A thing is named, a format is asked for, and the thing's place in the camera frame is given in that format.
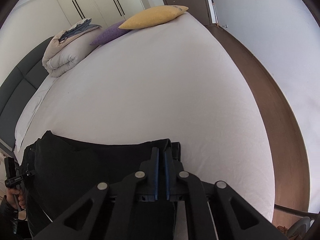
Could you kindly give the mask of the left hand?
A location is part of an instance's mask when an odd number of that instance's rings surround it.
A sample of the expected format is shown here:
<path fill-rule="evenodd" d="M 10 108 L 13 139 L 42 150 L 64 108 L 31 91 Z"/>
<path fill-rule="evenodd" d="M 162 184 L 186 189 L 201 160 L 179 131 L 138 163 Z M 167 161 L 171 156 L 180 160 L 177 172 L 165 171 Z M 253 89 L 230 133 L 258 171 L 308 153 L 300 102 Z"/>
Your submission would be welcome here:
<path fill-rule="evenodd" d="M 7 202 L 14 208 L 18 209 L 18 206 L 25 209 L 25 198 L 24 193 L 20 189 L 7 189 L 6 191 Z"/>

